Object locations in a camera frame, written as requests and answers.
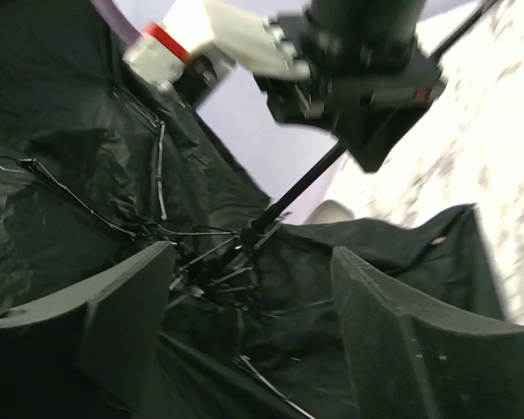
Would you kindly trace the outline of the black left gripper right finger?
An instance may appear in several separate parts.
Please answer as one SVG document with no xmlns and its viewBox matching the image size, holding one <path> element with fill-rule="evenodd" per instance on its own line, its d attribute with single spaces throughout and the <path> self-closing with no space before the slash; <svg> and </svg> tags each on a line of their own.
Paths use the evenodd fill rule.
<svg viewBox="0 0 524 419">
<path fill-rule="evenodd" d="M 448 305 L 345 248 L 331 279 L 361 417 L 524 419 L 524 326 Z"/>
</svg>

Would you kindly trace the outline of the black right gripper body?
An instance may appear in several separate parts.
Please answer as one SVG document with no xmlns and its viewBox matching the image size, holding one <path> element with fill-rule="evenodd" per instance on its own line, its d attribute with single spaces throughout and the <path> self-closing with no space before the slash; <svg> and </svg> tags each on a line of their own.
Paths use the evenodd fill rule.
<svg viewBox="0 0 524 419">
<path fill-rule="evenodd" d="M 397 57 L 392 50 L 334 38 L 306 17 L 278 17 L 272 27 L 296 48 L 295 63 L 310 70 L 300 81 L 256 76 L 272 117 L 328 131 L 364 171 L 383 165 L 446 88 L 437 60 L 424 55 L 415 39 Z"/>
</svg>

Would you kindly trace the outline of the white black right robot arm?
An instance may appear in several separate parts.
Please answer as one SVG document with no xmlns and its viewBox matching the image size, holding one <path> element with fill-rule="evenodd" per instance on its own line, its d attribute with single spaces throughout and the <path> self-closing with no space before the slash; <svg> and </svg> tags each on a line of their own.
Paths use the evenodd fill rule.
<svg viewBox="0 0 524 419">
<path fill-rule="evenodd" d="M 312 1 L 271 21 L 293 43 L 310 77 L 256 77 L 274 120 L 336 136 L 363 171 L 375 173 L 430 109 L 446 83 L 415 30 L 424 2 Z"/>
</svg>

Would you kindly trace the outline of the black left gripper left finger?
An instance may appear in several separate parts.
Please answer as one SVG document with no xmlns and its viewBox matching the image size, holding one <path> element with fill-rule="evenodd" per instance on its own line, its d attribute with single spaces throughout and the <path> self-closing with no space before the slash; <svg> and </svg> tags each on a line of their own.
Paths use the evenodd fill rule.
<svg viewBox="0 0 524 419">
<path fill-rule="evenodd" d="M 129 418 L 139 408 L 175 254 L 150 245 L 0 317 L 0 418 Z"/>
</svg>

